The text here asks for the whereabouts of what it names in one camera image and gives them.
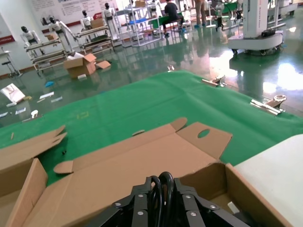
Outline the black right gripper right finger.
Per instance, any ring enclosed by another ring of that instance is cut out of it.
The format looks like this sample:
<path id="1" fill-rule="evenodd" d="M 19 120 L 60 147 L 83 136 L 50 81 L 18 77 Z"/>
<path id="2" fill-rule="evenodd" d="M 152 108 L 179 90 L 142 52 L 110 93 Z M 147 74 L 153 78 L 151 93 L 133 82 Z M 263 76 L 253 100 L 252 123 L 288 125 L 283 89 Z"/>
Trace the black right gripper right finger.
<path id="1" fill-rule="evenodd" d="M 183 185 L 179 178 L 175 178 L 174 183 L 174 220 L 180 227 L 248 226 L 220 206 L 200 197 L 195 188 Z"/>

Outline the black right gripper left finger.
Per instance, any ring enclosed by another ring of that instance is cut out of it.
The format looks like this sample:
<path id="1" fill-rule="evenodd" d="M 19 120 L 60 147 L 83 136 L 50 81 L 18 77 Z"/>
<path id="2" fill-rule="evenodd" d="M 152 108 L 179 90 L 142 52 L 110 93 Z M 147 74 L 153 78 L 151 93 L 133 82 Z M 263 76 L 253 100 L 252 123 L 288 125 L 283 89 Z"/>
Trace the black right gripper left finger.
<path id="1" fill-rule="evenodd" d="M 152 191 L 151 178 L 144 184 L 133 186 L 130 195 L 115 201 L 94 217 L 89 227 L 147 227 L 148 200 Z"/>

